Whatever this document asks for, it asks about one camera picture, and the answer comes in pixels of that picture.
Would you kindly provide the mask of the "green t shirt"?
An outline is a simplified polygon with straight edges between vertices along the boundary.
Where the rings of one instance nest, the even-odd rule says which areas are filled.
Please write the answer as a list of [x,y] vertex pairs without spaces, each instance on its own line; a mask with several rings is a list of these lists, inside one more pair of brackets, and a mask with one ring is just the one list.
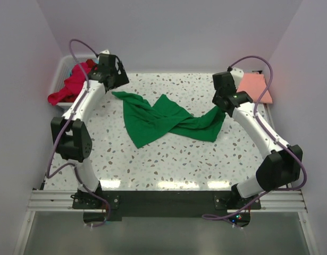
[[214,142],[225,120],[225,113],[216,106],[195,117],[166,95],[161,95],[154,105],[134,93],[115,91],[112,95],[123,103],[124,126],[137,148],[167,133]]

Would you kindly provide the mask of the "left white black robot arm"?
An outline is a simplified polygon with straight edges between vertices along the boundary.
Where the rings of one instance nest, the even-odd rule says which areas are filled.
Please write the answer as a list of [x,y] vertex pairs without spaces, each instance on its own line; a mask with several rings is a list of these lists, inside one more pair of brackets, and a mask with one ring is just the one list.
[[52,154],[60,155],[65,164],[51,173],[50,160],[46,171],[46,177],[50,179],[63,168],[72,167],[78,182],[78,190],[86,192],[84,201],[90,208],[100,207],[103,195],[96,191],[100,182],[89,159],[93,142],[87,124],[96,105],[108,91],[129,83],[118,56],[104,50],[98,54],[97,60],[98,63],[90,72],[83,72],[85,80],[82,90],[71,107],[62,117],[51,120],[54,142]]

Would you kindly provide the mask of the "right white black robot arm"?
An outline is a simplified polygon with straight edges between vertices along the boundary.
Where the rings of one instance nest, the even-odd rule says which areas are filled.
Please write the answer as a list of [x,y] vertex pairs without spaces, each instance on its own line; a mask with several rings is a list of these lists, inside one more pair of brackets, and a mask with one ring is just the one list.
[[262,156],[255,175],[232,188],[230,203],[243,208],[249,197],[277,190],[300,177],[303,151],[281,138],[257,111],[257,105],[237,86],[244,77],[241,69],[213,74],[215,95],[213,103],[227,113],[247,132]]

